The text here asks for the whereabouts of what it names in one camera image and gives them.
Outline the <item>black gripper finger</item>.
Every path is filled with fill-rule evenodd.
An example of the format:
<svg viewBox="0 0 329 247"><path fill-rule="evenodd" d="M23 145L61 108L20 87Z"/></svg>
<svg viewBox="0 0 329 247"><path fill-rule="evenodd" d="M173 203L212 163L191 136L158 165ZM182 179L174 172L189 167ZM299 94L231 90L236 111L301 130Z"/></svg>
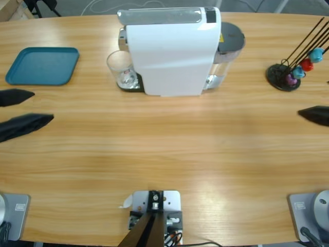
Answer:
<svg viewBox="0 0 329 247"><path fill-rule="evenodd" d="M315 124L328 127L328 106L317 105L298 111L298 115Z"/></svg>
<svg viewBox="0 0 329 247"><path fill-rule="evenodd" d="M53 119L53 114L29 113L1 122L1 142L37 131Z"/></svg>
<svg viewBox="0 0 329 247"><path fill-rule="evenodd" d="M22 89L1 90L1 107L20 104L34 95L35 93Z"/></svg>

